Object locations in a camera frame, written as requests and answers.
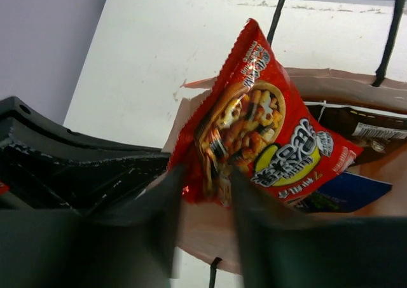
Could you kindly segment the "red snack bag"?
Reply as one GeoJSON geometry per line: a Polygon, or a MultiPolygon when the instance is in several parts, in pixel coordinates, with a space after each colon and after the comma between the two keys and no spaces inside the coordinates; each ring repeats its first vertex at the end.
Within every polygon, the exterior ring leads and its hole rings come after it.
{"type": "Polygon", "coordinates": [[[232,203],[231,172],[294,205],[345,171],[362,148],[310,114],[259,24],[249,19],[208,97],[179,132],[169,166],[187,165],[183,198],[232,203]]]}

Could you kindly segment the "blue sea salt chips bag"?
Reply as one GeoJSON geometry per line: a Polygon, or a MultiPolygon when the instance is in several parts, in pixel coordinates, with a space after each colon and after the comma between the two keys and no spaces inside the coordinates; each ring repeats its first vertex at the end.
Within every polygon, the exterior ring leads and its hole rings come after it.
{"type": "Polygon", "coordinates": [[[344,172],[294,207],[306,214],[351,213],[386,195],[392,184],[344,172]]]}

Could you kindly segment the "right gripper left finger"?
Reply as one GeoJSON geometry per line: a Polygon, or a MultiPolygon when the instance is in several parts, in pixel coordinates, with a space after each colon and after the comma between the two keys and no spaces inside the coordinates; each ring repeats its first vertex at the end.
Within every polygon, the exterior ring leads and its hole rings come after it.
{"type": "Polygon", "coordinates": [[[169,287],[185,167],[91,217],[1,211],[2,287],[169,287]]]}

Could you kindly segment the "orange paper bag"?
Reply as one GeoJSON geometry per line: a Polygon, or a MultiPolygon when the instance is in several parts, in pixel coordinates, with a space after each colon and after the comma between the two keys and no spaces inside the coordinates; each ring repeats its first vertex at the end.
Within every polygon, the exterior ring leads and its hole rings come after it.
{"type": "MultiPolygon", "coordinates": [[[[328,100],[341,104],[358,104],[390,112],[406,112],[406,83],[386,77],[396,36],[405,14],[406,0],[394,1],[394,12],[387,42],[376,74],[369,76],[335,69],[290,68],[301,96],[308,100],[328,100]]],[[[358,216],[406,215],[406,146],[397,148],[377,160],[353,168],[353,172],[369,178],[385,179],[395,190],[384,199],[357,210],[358,216]]],[[[221,256],[221,269],[238,273],[237,249],[231,213],[213,203],[186,206],[181,233],[181,248],[208,263],[221,256]]]]}

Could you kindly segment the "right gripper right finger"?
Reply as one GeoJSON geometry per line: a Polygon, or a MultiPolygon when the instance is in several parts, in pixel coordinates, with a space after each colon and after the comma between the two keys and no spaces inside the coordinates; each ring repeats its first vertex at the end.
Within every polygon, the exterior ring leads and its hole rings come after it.
{"type": "Polygon", "coordinates": [[[316,219],[231,173],[245,287],[405,287],[406,219],[316,219]]]}

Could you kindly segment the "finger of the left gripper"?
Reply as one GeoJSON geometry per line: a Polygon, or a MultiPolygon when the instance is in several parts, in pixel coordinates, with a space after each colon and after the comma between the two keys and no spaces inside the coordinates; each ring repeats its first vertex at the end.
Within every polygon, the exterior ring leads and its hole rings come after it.
{"type": "Polygon", "coordinates": [[[63,127],[39,114],[16,96],[1,100],[1,119],[9,117],[16,119],[38,134],[75,147],[110,151],[161,153],[161,149],[156,147],[134,146],[73,132],[71,129],[63,127]]]}
{"type": "Polygon", "coordinates": [[[169,154],[78,162],[14,149],[1,151],[1,182],[34,209],[102,210],[126,195],[138,195],[167,168],[169,154]]]}

